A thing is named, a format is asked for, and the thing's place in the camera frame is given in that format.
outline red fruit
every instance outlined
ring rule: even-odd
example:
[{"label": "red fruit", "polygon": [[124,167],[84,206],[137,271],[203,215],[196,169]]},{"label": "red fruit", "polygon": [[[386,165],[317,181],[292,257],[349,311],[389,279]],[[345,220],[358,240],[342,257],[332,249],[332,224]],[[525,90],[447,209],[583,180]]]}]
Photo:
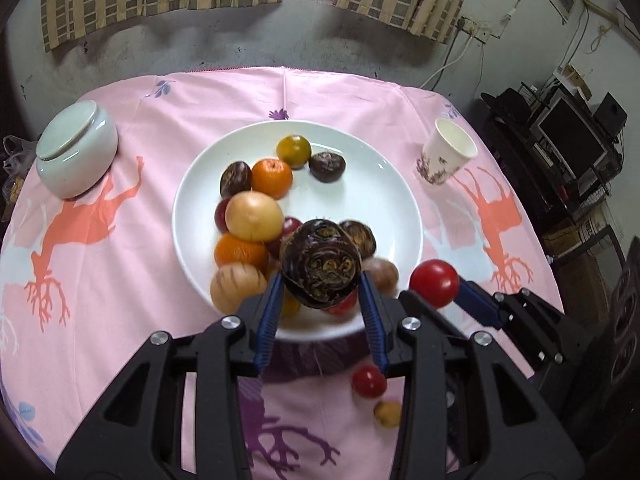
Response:
[{"label": "red fruit", "polygon": [[229,200],[231,200],[231,197],[222,200],[222,202],[220,202],[216,207],[216,212],[213,215],[213,218],[216,221],[216,227],[220,229],[220,232],[222,233],[226,233],[227,231],[229,231],[229,229],[227,229],[226,227],[225,220],[226,206],[229,205]]},{"label": "red fruit", "polygon": [[386,392],[386,379],[375,366],[364,365],[351,376],[351,387],[359,396],[375,399]]},{"label": "red fruit", "polygon": [[350,295],[348,295],[344,300],[338,303],[336,306],[332,306],[326,310],[329,314],[334,314],[334,316],[341,316],[342,314],[348,314],[353,307],[358,303],[358,291],[354,290]]},{"label": "red fruit", "polygon": [[409,279],[409,289],[420,294],[434,308],[442,308],[458,295],[460,277],[451,265],[442,260],[428,260],[415,267]]},{"label": "red fruit", "polygon": [[297,228],[302,225],[302,222],[293,216],[286,216],[284,219],[284,225],[280,237],[265,244],[267,250],[276,260],[280,259],[280,245],[282,244],[282,238],[285,235],[291,234]]}]

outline monitor screen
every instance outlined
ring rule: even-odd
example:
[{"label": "monitor screen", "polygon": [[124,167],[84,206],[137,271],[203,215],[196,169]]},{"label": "monitor screen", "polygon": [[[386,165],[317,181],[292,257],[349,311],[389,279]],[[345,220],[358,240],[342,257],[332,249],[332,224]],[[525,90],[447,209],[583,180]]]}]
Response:
[{"label": "monitor screen", "polygon": [[540,129],[553,143],[576,178],[583,176],[605,153],[580,115],[560,99],[540,123]]}]

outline jar lid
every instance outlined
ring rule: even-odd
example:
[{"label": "jar lid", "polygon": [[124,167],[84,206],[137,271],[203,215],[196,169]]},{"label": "jar lid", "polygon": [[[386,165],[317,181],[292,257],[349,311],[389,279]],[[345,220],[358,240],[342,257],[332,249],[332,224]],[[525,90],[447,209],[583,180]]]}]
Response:
[{"label": "jar lid", "polygon": [[44,129],[36,147],[40,160],[51,160],[63,153],[94,118],[98,109],[95,101],[80,101],[62,110]]}]

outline paper cup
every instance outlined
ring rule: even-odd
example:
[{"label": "paper cup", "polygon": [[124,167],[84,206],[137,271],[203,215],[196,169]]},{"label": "paper cup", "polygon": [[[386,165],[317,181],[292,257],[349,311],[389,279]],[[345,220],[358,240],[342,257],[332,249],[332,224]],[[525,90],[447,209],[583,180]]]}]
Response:
[{"label": "paper cup", "polygon": [[439,186],[476,156],[478,147],[465,130],[450,119],[438,119],[416,169],[429,184]]}]

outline plate rim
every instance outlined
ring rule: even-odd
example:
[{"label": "plate rim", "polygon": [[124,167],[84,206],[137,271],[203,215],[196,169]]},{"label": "plate rim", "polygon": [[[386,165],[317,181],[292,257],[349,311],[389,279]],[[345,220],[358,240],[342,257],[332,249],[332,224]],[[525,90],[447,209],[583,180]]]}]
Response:
[{"label": "plate rim", "polygon": [[[196,293],[207,303],[207,306],[209,306],[210,308],[213,309],[213,311],[217,314],[220,315],[220,319],[222,319],[223,317],[225,317],[218,309],[216,309],[215,305],[212,304],[212,301],[210,301],[207,298],[203,298],[201,293],[200,293],[200,287],[198,285],[198,283],[196,283],[193,275],[188,271],[187,265],[184,261],[184,258],[182,257],[182,253],[178,250],[178,243],[177,243],[177,232],[175,229],[175,211],[176,211],[176,204],[178,202],[178,197],[180,196],[180,192],[182,190],[182,187],[184,185],[185,179],[187,177],[187,175],[189,174],[189,172],[191,171],[191,169],[197,164],[197,162],[213,147],[215,146],[217,143],[219,143],[221,140],[225,139],[225,137],[231,136],[233,134],[236,134],[238,132],[240,132],[241,130],[245,130],[249,127],[252,126],[259,126],[261,124],[273,124],[274,120],[267,120],[267,121],[259,121],[257,123],[251,123],[251,124],[246,124],[245,126],[240,126],[239,128],[236,128],[235,130],[223,135],[222,137],[220,137],[219,139],[217,139],[215,142],[212,142],[211,144],[209,144],[208,146],[206,146],[203,150],[201,150],[201,152],[196,156],[196,158],[194,158],[191,161],[191,164],[189,165],[189,167],[184,171],[184,173],[182,174],[182,178],[180,180],[180,184],[178,184],[177,189],[175,190],[175,195],[174,195],[174,200],[172,202],[172,206],[171,206],[171,235],[172,235],[172,242],[174,245],[174,253],[175,256],[178,258],[178,262],[180,263],[180,270],[182,271],[182,273],[185,275],[185,277],[187,278],[187,281],[189,282],[189,284],[191,285],[191,287],[196,291]],[[406,188],[406,190],[409,192],[409,195],[411,196],[412,199],[412,205],[415,209],[415,211],[418,214],[418,218],[420,219],[420,248],[418,250],[418,261],[416,262],[416,264],[420,264],[422,261],[422,253],[424,251],[424,222],[422,221],[422,215],[420,213],[420,207],[418,206],[418,201],[415,199],[414,196],[414,192],[411,190],[411,187],[409,186],[409,183],[404,179],[404,176],[402,176],[402,173],[400,173],[400,171],[398,170],[398,168],[395,167],[395,165],[393,165],[391,163],[390,160],[388,160],[388,158],[386,158],[386,156],[384,156],[382,153],[380,153],[376,148],[374,148],[373,146],[371,146],[368,142],[366,142],[365,140],[344,132],[342,130],[339,130],[338,128],[334,128],[333,126],[329,126],[328,124],[322,124],[322,123],[316,123],[315,121],[305,121],[305,120],[286,120],[287,124],[312,124],[313,126],[321,126],[323,128],[329,128],[335,132],[338,132],[339,134],[343,134],[345,136],[349,136],[349,137],[353,137],[354,139],[356,139],[358,142],[363,143],[364,145],[366,145],[370,150],[373,150],[373,152],[375,152],[380,158],[382,158],[392,169],[393,171],[395,171],[398,176],[400,177],[400,180],[402,181],[402,184],[404,185],[404,187]],[[329,335],[325,335],[325,336],[310,336],[310,337],[304,337],[304,336],[286,336],[283,337],[280,331],[280,327],[278,327],[278,330],[276,331],[276,339],[279,341],[283,341],[283,342],[287,342],[287,343],[310,343],[310,342],[325,342],[325,341],[332,341],[335,339],[340,339],[340,338],[345,338],[354,334],[357,334],[359,332],[362,332],[362,330],[364,330],[364,320],[362,318],[362,314],[358,313],[356,315],[357,317],[359,317],[360,322],[356,323],[355,326],[351,326],[348,324],[343,325],[343,329],[340,329],[340,326],[337,326],[335,330],[333,330]]]}]

